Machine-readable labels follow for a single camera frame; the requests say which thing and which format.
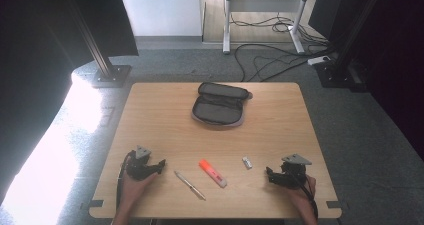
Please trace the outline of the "white desk frame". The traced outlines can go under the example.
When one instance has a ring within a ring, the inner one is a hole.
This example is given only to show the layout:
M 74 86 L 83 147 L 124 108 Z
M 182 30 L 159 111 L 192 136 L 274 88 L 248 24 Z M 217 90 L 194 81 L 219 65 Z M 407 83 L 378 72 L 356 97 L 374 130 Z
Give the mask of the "white desk frame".
M 305 52 L 301 41 L 300 21 L 307 0 L 224 0 L 225 22 L 223 31 L 223 53 L 229 54 L 231 50 L 230 18 L 233 12 L 277 12 L 293 13 L 293 24 L 289 27 L 289 35 L 298 54 Z

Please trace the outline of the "orange highlighter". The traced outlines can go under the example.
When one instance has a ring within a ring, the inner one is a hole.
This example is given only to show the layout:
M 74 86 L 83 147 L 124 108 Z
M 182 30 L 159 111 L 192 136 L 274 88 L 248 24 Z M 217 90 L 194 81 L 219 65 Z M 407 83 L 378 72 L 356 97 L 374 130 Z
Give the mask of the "orange highlighter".
M 227 186 L 227 180 L 207 160 L 200 160 L 199 166 L 219 187 Z

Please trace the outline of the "dark curtain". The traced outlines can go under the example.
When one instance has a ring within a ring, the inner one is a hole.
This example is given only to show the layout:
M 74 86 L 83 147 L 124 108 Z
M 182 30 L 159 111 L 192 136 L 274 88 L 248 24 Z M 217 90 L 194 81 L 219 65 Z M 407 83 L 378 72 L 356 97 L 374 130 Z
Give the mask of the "dark curtain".
M 0 0 L 0 204 L 60 110 L 72 72 L 94 61 L 102 83 L 138 50 L 123 0 Z
M 424 0 L 379 0 L 352 68 L 424 159 Z

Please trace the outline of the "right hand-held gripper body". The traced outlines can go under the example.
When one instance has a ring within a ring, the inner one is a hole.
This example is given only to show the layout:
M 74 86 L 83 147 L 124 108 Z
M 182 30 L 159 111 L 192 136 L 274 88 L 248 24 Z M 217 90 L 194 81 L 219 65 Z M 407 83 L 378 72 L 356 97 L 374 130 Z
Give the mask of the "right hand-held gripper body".
M 282 160 L 282 185 L 290 189 L 298 189 L 303 186 L 307 180 L 306 166 L 311 165 L 312 162 L 299 154 L 283 157 Z

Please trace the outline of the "person's left hand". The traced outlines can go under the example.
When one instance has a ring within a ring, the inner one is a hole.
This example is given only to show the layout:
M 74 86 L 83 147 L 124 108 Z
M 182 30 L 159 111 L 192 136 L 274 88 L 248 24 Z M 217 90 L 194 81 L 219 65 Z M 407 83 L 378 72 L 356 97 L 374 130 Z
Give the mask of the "person's left hand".
M 124 173 L 118 211 L 130 213 L 137 201 L 141 198 L 144 190 L 157 176 L 157 173 L 153 173 L 144 180 L 139 181 L 134 180 L 127 173 Z

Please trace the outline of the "person's right hand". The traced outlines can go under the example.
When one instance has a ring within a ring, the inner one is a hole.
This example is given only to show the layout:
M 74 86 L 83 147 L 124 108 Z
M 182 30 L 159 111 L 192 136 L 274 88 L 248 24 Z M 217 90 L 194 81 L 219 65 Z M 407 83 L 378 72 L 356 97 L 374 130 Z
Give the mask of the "person's right hand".
M 315 186 L 316 179 L 307 175 L 307 182 L 305 183 L 305 188 L 312 196 L 315 195 Z M 288 194 L 289 200 L 291 201 L 292 205 L 297 209 L 300 216 L 302 214 L 314 215 L 314 209 L 309 201 L 309 198 L 302 189 L 286 189 L 286 193 Z

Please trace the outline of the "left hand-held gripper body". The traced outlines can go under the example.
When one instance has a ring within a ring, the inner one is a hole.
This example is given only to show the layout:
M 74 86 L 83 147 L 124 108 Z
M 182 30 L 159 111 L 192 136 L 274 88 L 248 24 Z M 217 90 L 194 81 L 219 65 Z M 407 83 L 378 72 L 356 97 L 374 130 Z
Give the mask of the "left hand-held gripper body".
M 129 153 L 126 171 L 131 178 L 142 181 L 148 177 L 147 169 L 155 167 L 147 164 L 150 154 L 151 151 L 142 146 L 138 146 Z

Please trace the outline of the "grey pencil case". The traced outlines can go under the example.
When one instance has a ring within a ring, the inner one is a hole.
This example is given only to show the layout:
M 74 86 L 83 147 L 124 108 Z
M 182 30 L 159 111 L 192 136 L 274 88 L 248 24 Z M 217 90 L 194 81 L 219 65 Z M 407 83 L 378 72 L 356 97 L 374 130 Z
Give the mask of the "grey pencil case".
M 240 126 L 244 122 L 244 102 L 252 99 L 247 89 L 203 82 L 192 107 L 192 118 L 216 126 Z

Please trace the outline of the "silver pen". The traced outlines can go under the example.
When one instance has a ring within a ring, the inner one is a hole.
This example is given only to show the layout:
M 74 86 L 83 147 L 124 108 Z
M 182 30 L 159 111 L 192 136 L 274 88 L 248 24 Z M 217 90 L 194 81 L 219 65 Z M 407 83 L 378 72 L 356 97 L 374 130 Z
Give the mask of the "silver pen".
M 176 177 L 182 181 L 199 199 L 206 201 L 205 195 L 198 190 L 190 181 L 188 181 L 180 172 L 174 171 Z

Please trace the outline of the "white power strip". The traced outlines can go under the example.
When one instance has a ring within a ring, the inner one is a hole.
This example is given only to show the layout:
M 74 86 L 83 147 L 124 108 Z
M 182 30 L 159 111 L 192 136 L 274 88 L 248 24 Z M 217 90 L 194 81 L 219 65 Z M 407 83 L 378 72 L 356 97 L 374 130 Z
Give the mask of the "white power strip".
M 328 62 L 330 60 L 331 60 L 331 58 L 329 56 L 320 56 L 320 57 L 308 59 L 307 63 L 308 63 L 308 65 L 312 66 L 312 65 L 315 65 L 315 64 Z

